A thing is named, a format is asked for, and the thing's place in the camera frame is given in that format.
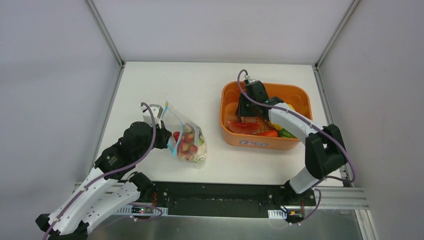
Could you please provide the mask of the clear zip top bag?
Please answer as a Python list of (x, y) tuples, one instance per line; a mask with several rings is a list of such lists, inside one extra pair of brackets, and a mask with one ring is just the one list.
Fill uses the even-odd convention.
[(195, 168), (202, 168), (206, 163), (207, 144), (200, 126), (169, 102), (165, 103), (160, 119), (171, 133), (167, 143), (171, 155)]

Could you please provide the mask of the white cauliflower toy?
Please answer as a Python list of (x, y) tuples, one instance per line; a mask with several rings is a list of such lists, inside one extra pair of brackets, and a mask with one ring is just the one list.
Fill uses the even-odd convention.
[(199, 145), (197, 146), (197, 152), (196, 156), (204, 156), (207, 154), (207, 144), (206, 142), (199, 142)]

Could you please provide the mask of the orange plastic basket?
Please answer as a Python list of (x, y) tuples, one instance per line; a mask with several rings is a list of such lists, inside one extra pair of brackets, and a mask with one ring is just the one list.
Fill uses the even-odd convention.
[[(301, 115), (312, 120), (312, 110), (308, 94), (298, 86), (277, 83), (264, 83), (270, 97), (279, 97), (288, 103)], [(220, 126), (224, 141), (237, 147), (261, 148), (288, 151), (297, 146), (301, 141), (297, 138), (268, 137), (254, 134), (238, 134), (228, 128), (228, 121), (236, 121), (239, 96), (241, 92), (236, 81), (228, 83), (222, 90), (220, 103)]]

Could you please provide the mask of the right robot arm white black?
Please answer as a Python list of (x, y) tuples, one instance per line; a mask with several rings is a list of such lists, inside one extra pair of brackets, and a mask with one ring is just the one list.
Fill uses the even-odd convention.
[(244, 87), (239, 89), (243, 113), (281, 126), (304, 144), (304, 167), (284, 184), (283, 202), (298, 204), (309, 189), (348, 163), (337, 126), (318, 124), (289, 107), (281, 98), (269, 97), (259, 80), (245, 80)]

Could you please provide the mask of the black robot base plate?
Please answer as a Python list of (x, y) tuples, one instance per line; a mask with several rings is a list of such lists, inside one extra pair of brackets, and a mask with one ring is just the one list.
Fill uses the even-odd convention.
[(314, 208), (316, 196), (312, 190), (290, 196), (282, 185), (155, 181), (137, 202), (171, 216), (268, 218), (273, 210), (299, 214)]

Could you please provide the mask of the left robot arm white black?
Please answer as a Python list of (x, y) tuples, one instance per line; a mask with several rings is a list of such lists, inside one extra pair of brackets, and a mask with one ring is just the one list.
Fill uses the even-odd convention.
[(163, 121), (154, 124), (137, 121), (127, 128), (116, 143), (103, 150), (88, 176), (71, 197), (52, 213), (40, 214), (35, 222), (45, 240), (85, 240), (102, 221), (121, 207), (139, 200), (149, 201), (153, 182), (143, 173), (135, 173), (119, 190), (100, 197), (133, 170), (149, 152), (166, 149), (171, 132)]

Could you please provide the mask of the red peach cluster toy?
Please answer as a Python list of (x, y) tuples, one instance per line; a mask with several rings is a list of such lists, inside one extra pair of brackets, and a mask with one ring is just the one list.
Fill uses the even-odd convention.
[(182, 131), (175, 131), (172, 134), (176, 144), (176, 156), (182, 160), (192, 162), (195, 159), (197, 146), (195, 145), (195, 131), (187, 125), (183, 126)]

